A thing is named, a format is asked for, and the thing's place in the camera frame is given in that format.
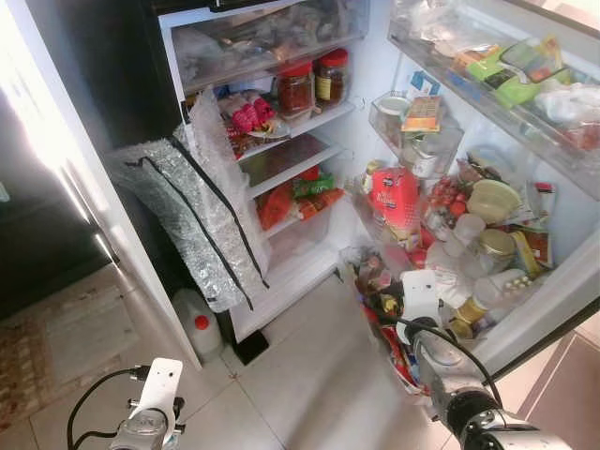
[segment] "red cap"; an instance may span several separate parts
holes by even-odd
[[[344,66],[348,62],[348,52],[344,49],[333,50],[325,56],[322,56],[321,59],[319,59],[319,62],[329,68]]]
[[[303,63],[299,66],[291,65],[288,68],[284,68],[279,75],[282,77],[302,77],[303,75],[308,75],[312,70],[312,61],[308,61],[307,63]]]
[[[209,323],[210,322],[208,321],[208,318],[206,316],[197,316],[196,320],[194,321],[196,328],[198,328],[199,330],[205,330],[206,328],[208,328]]]

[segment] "crisper drawer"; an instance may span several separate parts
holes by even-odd
[[[208,84],[265,76],[363,37],[369,0],[281,0],[240,11],[208,8],[159,18],[179,99]]]

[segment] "refrigerator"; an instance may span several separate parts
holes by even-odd
[[[15,37],[31,56],[28,62],[31,67],[23,63],[22,70],[45,74],[26,83],[39,83],[40,92],[49,99],[48,114],[62,117],[62,127],[75,143],[69,149],[71,153],[65,155],[68,170],[78,180],[80,194],[95,211],[100,226],[122,260],[121,264],[138,276],[190,358],[197,362],[127,211],[114,192],[98,150],[91,144],[70,102],[43,39],[27,8],[19,3],[7,0],[5,6],[7,17],[15,24]],[[456,6],[454,12],[462,21],[497,37],[499,42],[543,39],[551,32],[561,44],[562,60],[566,65],[583,77],[585,83],[600,80],[600,41],[597,37],[508,2],[464,0],[446,3]],[[436,2],[278,0],[222,11],[197,7],[158,15],[157,27],[176,107],[184,124],[183,135],[190,145],[195,144],[190,127],[190,107],[194,96],[202,90],[212,90],[223,84],[244,85],[277,74],[282,65],[314,60],[340,47],[348,51],[352,82],[343,102],[291,126],[290,136],[282,142],[255,146],[237,161],[231,154],[229,163],[238,164],[242,173],[248,174],[246,207],[250,210],[255,208],[256,197],[317,164],[332,173],[341,187],[359,178],[373,159],[398,164],[398,149],[377,129],[377,100],[390,92],[407,95],[414,88],[415,73],[439,84],[438,95],[442,97],[444,108],[462,130],[457,152],[448,166],[449,174],[458,171],[457,158],[465,158],[474,148],[493,146],[513,167],[526,173],[528,180],[550,183],[556,188],[556,202],[548,223],[555,268],[527,299],[487,332],[485,339],[473,344],[474,354],[489,372],[500,373],[522,361],[532,349],[543,345],[541,343],[556,330],[575,326],[577,320],[583,320],[597,308],[600,296],[600,172],[588,159],[582,158],[581,152],[574,149],[556,126],[541,117],[539,111],[526,105],[508,109],[481,83],[468,77],[456,78],[452,59],[440,56],[431,41],[427,42],[426,37],[419,35],[418,27],[407,20],[402,9],[418,4],[431,8]],[[319,28],[319,25],[334,23],[344,31],[304,43],[293,50],[287,49],[288,52],[279,58],[273,58],[272,54],[239,51],[237,54],[247,55],[247,60],[228,62],[219,59],[228,55],[211,42],[205,41],[196,50],[193,41],[190,47],[181,47],[186,38],[191,36],[193,40],[194,34],[205,34],[214,39],[212,42],[222,42],[232,30],[241,42],[240,36],[244,33],[253,36],[257,28],[266,26],[274,17],[298,7],[306,8],[297,14],[302,16],[298,20],[309,21],[310,14],[317,10],[314,26],[318,30],[326,34],[326,27]],[[314,146],[311,151],[303,151],[311,145]],[[273,160],[278,161],[277,165],[269,165]],[[422,191],[431,189],[436,182],[421,180]],[[357,206],[354,196],[346,194],[310,220],[289,217],[267,232],[261,229],[258,220],[248,226],[252,228],[247,230],[248,235],[259,236],[260,242],[251,244],[256,249],[269,289],[252,295],[252,307],[241,302],[229,309],[238,342],[273,321],[333,274],[340,267],[342,250],[373,242],[369,229],[372,217]]]

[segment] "black cable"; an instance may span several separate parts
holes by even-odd
[[[456,342],[455,340],[453,340],[451,337],[445,335],[441,331],[439,331],[439,330],[437,330],[435,328],[432,328],[430,326],[426,326],[426,325],[423,325],[422,323],[415,322],[415,321],[407,321],[406,319],[402,319],[401,317],[388,316],[386,314],[381,314],[381,312],[376,311],[374,309],[373,309],[373,311],[377,314],[377,316],[380,319],[384,319],[384,320],[387,320],[387,321],[400,322],[400,323],[404,323],[407,326],[411,326],[413,328],[417,328],[417,329],[422,330],[422,331],[428,331],[429,333],[437,336],[438,338],[441,338],[441,339],[445,340],[446,342],[452,344],[454,347],[456,347],[457,349],[459,349],[469,359],[471,359],[471,361],[473,361],[473,363],[481,371],[481,373],[483,374],[484,378],[486,379],[486,383],[489,384],[489,389],[491,389],[491,392],[494,395],[494,399],[496,400],[496,403],[498,403],[498,406],[500,406],[501,408],[503,407],[503,401],[502,401],[502,399],[500,397],[500,392],[498,391],[498,388],[496,387],[496,383],[491,378],[491,375],[489,375],[488,370],[481,363],[481,361],[479,361],[477,359],[477,357],[474,354],[472,354],[471,352],[469,352],[469,350],[467,350],[464,346],[462,346],[461,344],[459,344],[458,342]]]
[[[77,403],[73,407],[73,410],[71,411],[70,416],[68,417],[68,421],[67,421],[67,450],[77,450],[78,446],[82,444],[83,440],[85,438],[89,437],[89,436],[104,437],[104,436],[98,436],[98,435],[99,434],[111,434],[111,433],[101,433],[99,431],[88,431],[87,433],[83,434],[83,436],[81,436],[81,438],[79,438],[77,440],[77,442],[74,444],[73,443],[73,422],[75,421],[75,416],[77,415],[77,412],[82,407],[83,403],[87,400],[87,398],[90,397],[90,395],[101,384],[103,384],[104,382],[106,382],[110,378],[114,378],[114,377],[119,376],[119,375],[126,375],[126,374],[127,375],[138,375],[138,372],[139,372],[140,369],[141,369],[141,367],[134,367],[134,368],[124,368],[124,369],[121,369],[121,370],[116,370],[115,372],[109,373],[108,375],[104,375],[97,382],[95,382],[94,384],[92,384],[87,391],[85,391],[85,394],[83,394],[82,397],[77,401]]]

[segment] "tiled floor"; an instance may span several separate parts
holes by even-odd
[[[450,433],[431,423],[399,388],[369,342],[352,292],[336,277],[264,329],[271,347],[247,367],[227,349],[196,372],[139,290],[128,290],[126,305],[140,340],[122,355],[124,366],[155,356],[184,360],[179,385],[187,402],[183,450],[458,448]],[[550,355],[551,349],[540,353],[500,382],[506,406],[518,409]],[[126,415],[126,400],[141,388],[126,378],[105,384],[82,408],[76,433],[114,428]],[[0,434],[0,448],[66,448],[68,413],[81,393]],[[90,439],[81,449],[106,446]]]

